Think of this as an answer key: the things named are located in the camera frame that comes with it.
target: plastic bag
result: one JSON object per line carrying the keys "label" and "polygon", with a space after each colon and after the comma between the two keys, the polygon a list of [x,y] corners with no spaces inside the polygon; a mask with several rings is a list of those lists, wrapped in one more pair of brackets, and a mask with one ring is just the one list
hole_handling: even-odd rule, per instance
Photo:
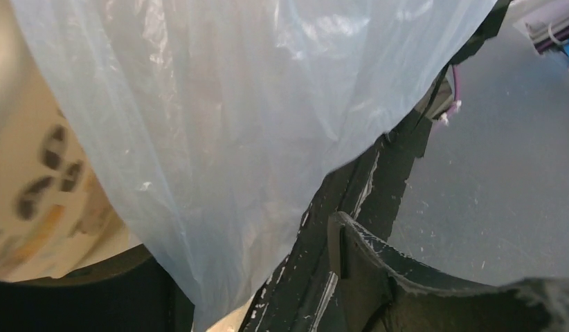
{"label": "plastic bag", "polygon": [[198,331],[254,294],[323,177],[411,110],[494,2],[12,0]]}

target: white plastic sheet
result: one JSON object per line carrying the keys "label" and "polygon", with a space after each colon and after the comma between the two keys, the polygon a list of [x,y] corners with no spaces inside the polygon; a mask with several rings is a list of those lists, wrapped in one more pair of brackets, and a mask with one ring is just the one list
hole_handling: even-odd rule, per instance
{"label": "white plastic sheet", "polygon": [[494,2],[12,0],[197,331],[262,285],[323,177],[411,110]]}

